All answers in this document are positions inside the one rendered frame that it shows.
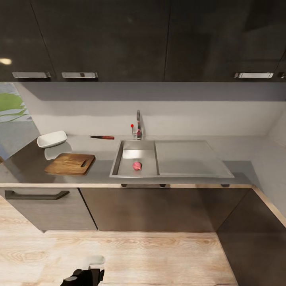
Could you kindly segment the cutting board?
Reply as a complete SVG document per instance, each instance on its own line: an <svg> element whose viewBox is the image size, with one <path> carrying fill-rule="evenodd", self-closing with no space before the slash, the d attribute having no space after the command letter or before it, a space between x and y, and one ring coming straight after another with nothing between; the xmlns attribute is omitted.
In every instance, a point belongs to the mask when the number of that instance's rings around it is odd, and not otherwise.
<svg viewBox="0 0 286 286"><path fill-rule="evenodd" d="M45 169L46 173L84 175L95 159L95 155L62 153ZM85 167L83 165L85 162Z"/></svg>

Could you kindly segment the vidalia onion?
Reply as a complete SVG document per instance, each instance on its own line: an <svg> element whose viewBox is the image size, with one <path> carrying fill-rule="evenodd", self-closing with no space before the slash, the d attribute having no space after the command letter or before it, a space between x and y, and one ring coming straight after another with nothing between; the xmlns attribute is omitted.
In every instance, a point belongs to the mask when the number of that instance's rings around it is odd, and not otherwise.
<svg viewBox="0 0 286 286"><path fill-rule="evenodd" d="M139 162L134 162L134 163L133 163L133 168L134 168L135 170L141 170L141 163L139 163Z"/></svg>

